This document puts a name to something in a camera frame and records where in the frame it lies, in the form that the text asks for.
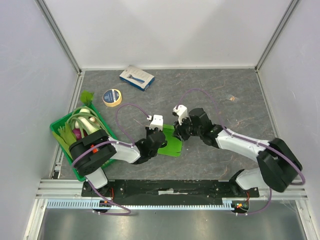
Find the green paper box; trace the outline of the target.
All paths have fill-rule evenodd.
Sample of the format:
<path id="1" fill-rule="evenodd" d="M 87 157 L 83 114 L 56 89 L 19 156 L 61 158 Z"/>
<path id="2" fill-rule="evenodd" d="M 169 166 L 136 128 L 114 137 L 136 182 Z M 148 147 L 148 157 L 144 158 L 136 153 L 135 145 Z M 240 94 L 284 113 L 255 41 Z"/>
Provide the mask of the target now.
<path id="1" fill-rule="evenodd" d="M 165 135 L 165 140 L 167 145 L 163 148 L 159 148 L 157 153 L 160 155 L 179 157 L 182 150 L 182 142 L 173 136 L 175 129 L 173 125 L 164 124 L 163 133 Z"/>

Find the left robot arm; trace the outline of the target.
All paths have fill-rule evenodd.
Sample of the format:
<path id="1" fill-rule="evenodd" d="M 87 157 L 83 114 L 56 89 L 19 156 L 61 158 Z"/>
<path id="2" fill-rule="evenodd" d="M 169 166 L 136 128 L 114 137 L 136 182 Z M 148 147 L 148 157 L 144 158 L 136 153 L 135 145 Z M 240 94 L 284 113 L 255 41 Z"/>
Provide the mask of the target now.
<path id="1" fill-rule="evenodd" d="M 108 160 L 124 161 L 140 165 L 158 154 L 167 146 L 165 134 L 159 129 L 147 129 L 146 138 L 135 143 L 125 143 L 107 135 L 100 129 L 76 141 L 69 147 L 71 166 L 92 184 L 92 191 L 99 197 L 106 196 L 110 185 L 102 166 Z"/>

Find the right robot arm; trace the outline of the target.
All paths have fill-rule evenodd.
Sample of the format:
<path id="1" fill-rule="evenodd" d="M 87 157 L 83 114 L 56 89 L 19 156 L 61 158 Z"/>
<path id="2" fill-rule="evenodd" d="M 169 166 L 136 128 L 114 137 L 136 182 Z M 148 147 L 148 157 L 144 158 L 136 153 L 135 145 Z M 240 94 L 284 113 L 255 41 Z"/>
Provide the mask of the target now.
<path id="1" fill-rule="evenodd" d="M 207 146 L 228 150 L 257 162 L 258 167 L 239 170 L 229 184 L 235 197 L 252 188 L 270 188 L 282 193 L 293 183 L 303 167 L 288 145 L 280 138 L 259 140 L 213 124 L 203 108 L 188 111 L 184 105 L 173 108 L 177 121 L 173 136 L 180 141 L 198 137 Z"/>

